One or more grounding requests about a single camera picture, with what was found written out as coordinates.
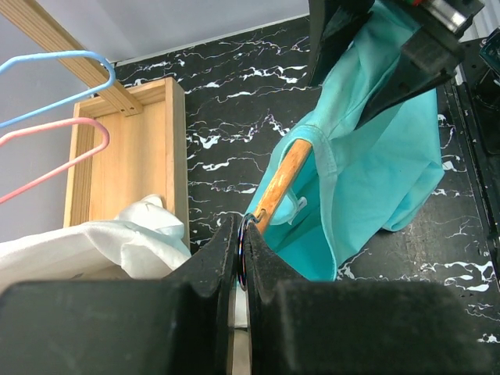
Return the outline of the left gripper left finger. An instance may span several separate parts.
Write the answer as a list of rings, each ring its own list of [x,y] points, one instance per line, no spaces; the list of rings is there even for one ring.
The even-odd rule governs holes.
[[[238,219],[161,280],[26,281],[1,296],[4,374],[229,374]]]

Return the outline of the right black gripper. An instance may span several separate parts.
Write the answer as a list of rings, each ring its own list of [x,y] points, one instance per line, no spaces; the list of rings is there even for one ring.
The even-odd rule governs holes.
[[[370,19],[373,0],[309,1],[309,86],[319,86]],[[477,0],[382,1],[419,30],[400,48],[394,71],[370,97],[357,128],[386,109],[444,84],[464,60],[459,39],[484,8]]]

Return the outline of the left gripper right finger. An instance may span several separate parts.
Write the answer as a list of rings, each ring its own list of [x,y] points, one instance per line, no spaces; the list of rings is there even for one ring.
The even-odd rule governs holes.
[[[254,374],[489,374],[492,358],[446,287],[310,281],[245,231]]]

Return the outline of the wooden hanger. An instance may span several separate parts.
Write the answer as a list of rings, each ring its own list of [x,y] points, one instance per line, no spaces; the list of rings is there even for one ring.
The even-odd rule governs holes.
[[[250,223],[254,223],[261,234],[265,232],[312,148],[312,145],[303,139],[293,143],[264,191],[254,213],[246,214],[241,220],[237,233],[236,253],[237,280],[243,291],[247,291],[248,286],[244,254],[245,231]]]

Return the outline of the teal t shirt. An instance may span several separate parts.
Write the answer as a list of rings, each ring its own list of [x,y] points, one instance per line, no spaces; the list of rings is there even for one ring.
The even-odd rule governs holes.
[[[444,176],[434,91],[361,121],[370,97],[395,71],[400,48],[417,30],[381,2],[371,12],[326,75],[316,107],[274,148],[248,206],[256,209],[292,144],[308,141],[312,152],[265,239],[309,280],[334,280],[340,265],[376,232],[407,226]]]

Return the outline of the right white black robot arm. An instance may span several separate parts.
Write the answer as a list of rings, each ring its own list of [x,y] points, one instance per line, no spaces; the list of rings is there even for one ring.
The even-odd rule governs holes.
[[[385,1],[384,6],[417,27],[400,47],[395,71],[369,97],[361,124],[385,109],[452,79],[462,66],[487,153],[499,153],[499,31],[479,48],[459,39],[484,7],[481,1]],[[309,83],[322,84],[361,29],[374,18],[373,1],[309,2]]]

